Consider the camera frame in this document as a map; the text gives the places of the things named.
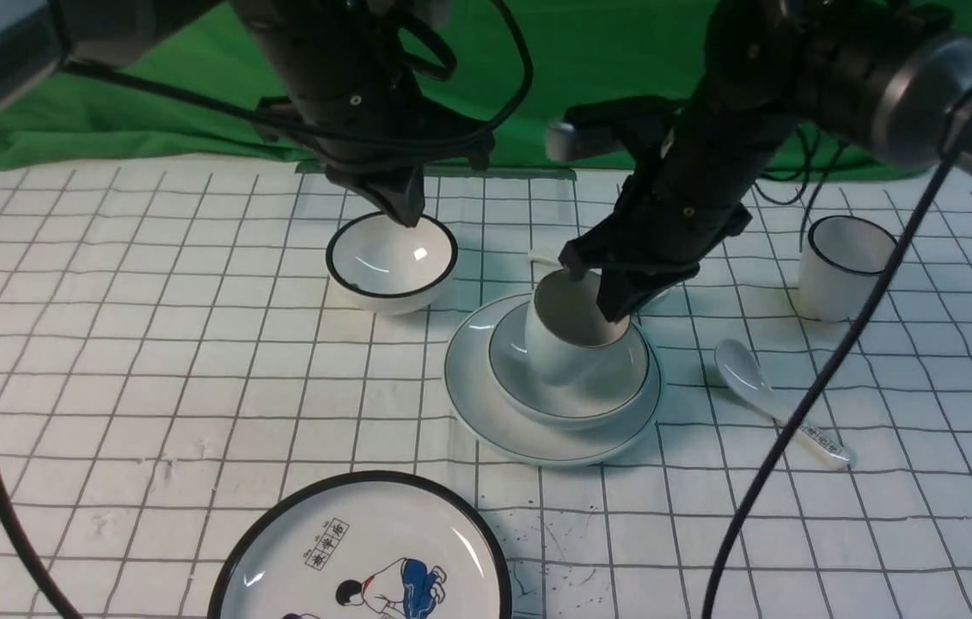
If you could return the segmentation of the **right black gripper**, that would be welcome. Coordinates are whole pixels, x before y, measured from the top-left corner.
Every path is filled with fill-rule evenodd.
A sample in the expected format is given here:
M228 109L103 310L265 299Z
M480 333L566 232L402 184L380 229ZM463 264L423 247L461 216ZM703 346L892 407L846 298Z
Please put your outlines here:
M796 119L776 106L734 109L710 95L568 108L549 126L549 157L573 163L623 151L634 169L611 214L564 244L561 269L573 283L599 270L596 306L609 322L638 313L740 234L749 221L745 193L795 129Z

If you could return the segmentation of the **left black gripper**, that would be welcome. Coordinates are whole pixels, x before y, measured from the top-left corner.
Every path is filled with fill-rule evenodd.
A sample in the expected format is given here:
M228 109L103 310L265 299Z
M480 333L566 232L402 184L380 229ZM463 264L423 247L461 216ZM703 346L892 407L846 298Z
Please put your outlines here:
M402 227L418 226L424 214L424 165L465 158L481 171L490 163L496 140L488 123L420 90L420 76L439 82L454 76L453 52L434 52L433 58L274 52L266 60L284 94L258 102L258 136L309 151Z

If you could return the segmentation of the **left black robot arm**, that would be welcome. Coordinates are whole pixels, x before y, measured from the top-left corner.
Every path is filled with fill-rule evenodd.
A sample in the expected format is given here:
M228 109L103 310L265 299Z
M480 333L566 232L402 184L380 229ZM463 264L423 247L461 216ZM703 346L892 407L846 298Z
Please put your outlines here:
M133 86L125 67L216 7L214 1L0 1L0 113L58 71ZM326 179L400 226L425 208L428 164L488 169L488 121L423 94L453 52L408 1L234 1L234 15L283 88L238 110L263 140L309 151Z

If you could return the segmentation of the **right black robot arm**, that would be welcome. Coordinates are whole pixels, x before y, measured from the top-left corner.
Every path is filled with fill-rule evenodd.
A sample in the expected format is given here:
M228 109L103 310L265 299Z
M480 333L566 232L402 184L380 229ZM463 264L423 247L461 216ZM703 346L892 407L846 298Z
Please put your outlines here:
M608 320L638 312L744 231L744 196L801 126L891 168L937 164L972 114L972 38L952 21L932 3L720 1L688 99L588 103L547 129L555 162L624 151L635 163L561 266L600 272Z

